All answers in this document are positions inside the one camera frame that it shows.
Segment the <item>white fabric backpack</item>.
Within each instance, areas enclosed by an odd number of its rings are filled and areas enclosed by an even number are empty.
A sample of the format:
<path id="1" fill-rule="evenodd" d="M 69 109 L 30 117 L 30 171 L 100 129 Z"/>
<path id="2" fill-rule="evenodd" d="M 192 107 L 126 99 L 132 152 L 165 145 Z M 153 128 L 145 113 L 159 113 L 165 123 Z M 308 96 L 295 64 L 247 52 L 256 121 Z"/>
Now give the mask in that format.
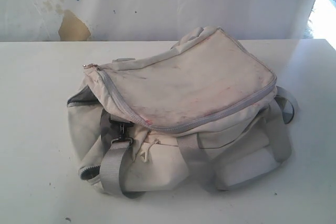
<path id="1" fill-rule="evenodd" d="M 291 155 L 297 100 L 275 73 L 217 27 L 168 51 L 84 65 L 67 101 L 78 174 L 99 191 L 136 198 L 191 178 L 228 191 Z"/>

